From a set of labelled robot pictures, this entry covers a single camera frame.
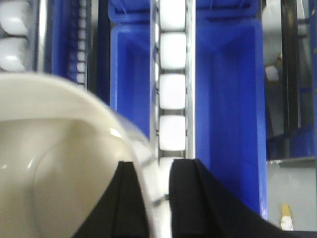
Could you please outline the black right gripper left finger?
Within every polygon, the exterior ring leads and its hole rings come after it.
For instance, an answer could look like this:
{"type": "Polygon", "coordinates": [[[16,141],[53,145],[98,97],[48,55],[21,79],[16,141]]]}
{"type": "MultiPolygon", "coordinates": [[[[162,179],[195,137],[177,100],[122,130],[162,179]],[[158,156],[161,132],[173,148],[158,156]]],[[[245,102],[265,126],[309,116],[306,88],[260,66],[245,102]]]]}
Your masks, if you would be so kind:
{"type": "Polygon", "coordinates": [[[115,174],[75,238],[148,238],[146,210],[132,162],[117,164],[115,174]]]}

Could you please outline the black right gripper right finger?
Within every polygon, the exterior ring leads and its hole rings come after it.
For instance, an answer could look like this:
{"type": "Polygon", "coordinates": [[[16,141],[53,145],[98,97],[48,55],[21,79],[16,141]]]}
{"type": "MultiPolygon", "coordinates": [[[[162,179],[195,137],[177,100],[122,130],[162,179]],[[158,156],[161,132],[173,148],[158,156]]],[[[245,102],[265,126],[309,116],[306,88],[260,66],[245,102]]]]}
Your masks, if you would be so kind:
{"type": "Polygon", "coordinates": [[[198,159],[174,160],[169,178],[174,238],[315,238],[283,231],[230,193],[198,159]]]}

